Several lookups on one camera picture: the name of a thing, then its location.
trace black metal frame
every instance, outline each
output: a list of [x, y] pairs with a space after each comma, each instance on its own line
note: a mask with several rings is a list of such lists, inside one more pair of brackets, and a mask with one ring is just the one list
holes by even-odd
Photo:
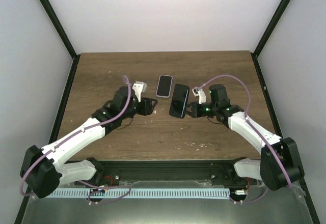
[[[62, 25], [60, 24], [60, 21], [59, 21], [57, 15], [55, 14], [49, 0], [40, 0], [40, 2], [43, 5], [46, 13], [48, 14], [50, 20], [52, 21], [53, 25], [55, 26], [59, 36], [61, 37], [63, 43], [65, 44], [68, 52], [70, 53], [70, 55], [73, 59], [69, 77], [68, 77], [66, 87], [64, 90], [64, 94], [63, 94], [63, 97], [62, 97], [62, 100], [60, 103], [60, 107], [59, 107], [59, 110], [58, 110], [58, 113], [56, 116], [53, 130], [52, 130], [52, 133], [50, 136], [49, 143], [52, 143], [58, 137], [61, 121], [62, 121], [64, 112], [65, 112], [66, 104], [67, 104], [68, 97], [70, 94], [73, 79], [74, 79], [74, 76], [75, 76], [75, 73], [77, 70], [77, 65], [79, 62], [80, 55], [77, 55], [74, 48], [72, 47], [72, 45], [62, 27]], [[255, 65], [255, 69], [256, 69], [256, 72], [258, 75], [258, 79], [259, 79], [259, 82], [262, 87], [262, 91], [263, 91], [263, 94], [264, 94], [264, 97], [266, 100], [267, 108], [268, 108], [274, 129], [275, 129], [275, 133], [279, 136], [282, 136], [282, 131], [281, 131], [280, 125], [278, 123], [278, 120], [277, 120], [277, 117], [276, 117], [276, 114], [275, 114], [275, 111], [273, 108], [273, 104], [271, 102], [271, 99], [270, 99], [270, 96], [268, 93], [268, 89], [267, 89], [265, 81], [264, 81], [263, 74], [260, 70], [258, 57], [259, 57], [261, 51], [263, 50], [265, 44], [267, 43], [269, 37], [271, 36], [278, 21], [280, 20], [282, 14], [284, 13], [286, 7], [288, 6], [289, 2], [290, 2], [290, 0], [281, 0], [272, 19], [270, 20], [270, 22], [268, 24], [263, 36], [261, 37], [254, 53], [251, 54], [254, 65]], [[112, 168], [112, 166], [114, 166], [116, 171], [121, 171], [124, 169], [124, 172], [127, 172], [127, 178], [128, 178], [128, 176], [135, 176], [135, 172], [137, 172], [137, 173], [142, 172], [143, 168], [147, 169], [145, 172], [148, 172], [148, 169], [153, 169], [153, 170], [155, 169], [156, 172], [158, 169], [160, 169], [160, 171], [159, 171], [160, 173], [156, 174], [156, 176], [155, 176], [156, 180], [160, 180], [160, 179], [166, 180], [166, 177], [168, 177], [168, 178], [171, 177], [171, 176], [165, 175], [167, 172], [169, 172], [168, 169], [171, 167], [179, 169], [180, 172], [182, 172], [181, 178], [185, 178], [185, 179], [196, 179], [196, 177], [197, 177], [199, 180], [203, 180], [202, 178], [209, 177], [212, 174], [212, 171], [214, 171], [214, 170], [216, 171], [216, 169], [214, 167], [211, 167], [211, 161], [197, 161], [197, 160], [192, 160], [192, 161], [187, 161], [187, 162], [186, 161], [155, 161], [155, 162], [153, 162], [153, 161], [139, 162], [138, 161], [137, 163], [135, 163], [135, 162], [132, 163], [129, 161], [120, 161], [119, 163], [116, 163], [114, 161], [105, 161], [103, 163], [110, 165], [110, 167], [109, 167], [110, 169]], [[221, 163], [221, 161], [218, 161], [218, 162], [212, 161], [212, 163], [217, 164], [217, 163]], [[224, 160], [222, 163], [227, 165], [227, 164], [233, 163], [233, 161], [232, 160]], [[132, 169], [131, 172], [126, 171], [126, 168], [125, 168], [126, 165], [128, 166], [128, 168]], [[189, 166], [191, 166], [192, 168], [196, 168], [196, 170], [194, 172], [187, 170], [187, 169], [189, 169], [188, 168]], [[151, 176], [153, 176], [153, 175], [152, 174], [149, 174], [148, 176], [143, 175], [143, 177], [145, 179], [147, 179]], [[305, 180], [304, 179], [300, 180], [300, 184], [301, 184], [301, 188], [306, 192], [306, 197], [305, 197], [306, 203], [308, 205], [313, 222], [315, 224], [318, 224], [318, 223], [320, 223], [320, 221], [318, 219], [316, 210], [315, 210], [313, 202], [311, 200]], [[16, 224], [19, 224], [22, 222], [23, 215], [24, 215], [27, 203], [28, 203], [28, 199], [29, 199], [28, 197], [25, 197], [23, 199], [23, 202], [21, 204], [21, 207], [20, 207], [16, 222], [15, 222]]]
[[[118, 184], [119, 181], [211, 181], [213, 186], [225, 186], [233, 189], [245, 188], [248, 183], [246, 179], [237, 176], [233, 170], [233, 165], [240, 159], [243, 158], [232, 160], [101, 161], [101, 165], [104, 169], [103, 174], [112, 176], [114, 184]], [[250, 185], [256, 183], [257, 181], [253, 180]]]

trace white cable track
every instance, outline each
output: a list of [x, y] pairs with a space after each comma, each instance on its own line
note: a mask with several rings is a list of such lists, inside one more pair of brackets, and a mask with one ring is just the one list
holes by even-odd
[[[115, 199], [129, 191], [128, 188], [115, 188], [104, 193], [95, 193], [92, 199]], [[89, 188], [58, 188], [47, 198], [82, 199], [90, 194]], [[228, 200], [228, 188], [132, 188], [126, 199], [220, 199]]]

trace wooden surface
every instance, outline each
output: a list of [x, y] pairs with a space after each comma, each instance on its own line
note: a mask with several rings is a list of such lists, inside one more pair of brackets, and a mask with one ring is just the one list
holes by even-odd
[[[156, 98], [161, 74], [173, 76], [174, 84], [193, 88], [219, 74], [232, 74], [249, 88], [252, 104], [249, 115], [273, 131], [267, 106], [248, 51], [223, 52], [141, 52], [83, 53], [73, 81], [59, 138], [80, 126], [90, 115], [113, 98], [123, 86], [122, 75], [130, 82], [147, 83], [144, 97]], [[244, 88], [236, 80], [220, 78], [212, 84], [224, 84], [231, 104], [245, 108], [248, 102]], [[210, 100], [208, 86], [205, 88]], [[191, 93], [189, 102], [196, 101]], [[156, 113], [135, 116], [132, 124], [115, 130], [93, 142], [73, 159], [233, 159], [259, 158], [258, 152], [237, 133], [207, 118], [172, 118], [171, 97], [158, 98]]]

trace white wall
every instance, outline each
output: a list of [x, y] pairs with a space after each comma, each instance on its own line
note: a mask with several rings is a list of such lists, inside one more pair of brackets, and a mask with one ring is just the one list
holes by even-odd
[[0, 3], [0, 222], [14, 223], [24, 153], [48, 143], [72, 60], [38, 0]]
[[280, 0], [50, 0], [76, 52], [254, 51]]
[[325, 3], [292, 0], [259, 57], [282, 132], [297, 142], [322, 223], [326, 223]]

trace phone screen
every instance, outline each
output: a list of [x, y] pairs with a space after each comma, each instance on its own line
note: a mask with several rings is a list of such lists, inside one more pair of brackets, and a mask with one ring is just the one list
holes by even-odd
[[156, 95], [157, 97], [168, 98], [170, 96], [172, 85], [172, 76], [170, 75], [161, 75], [159, 77]]
[[185, 107], [188, 103], [189, 87], [181, 84], [174, 86], [172, 101], [170, 106], [170, 115], [176, 118], [184, 118]]

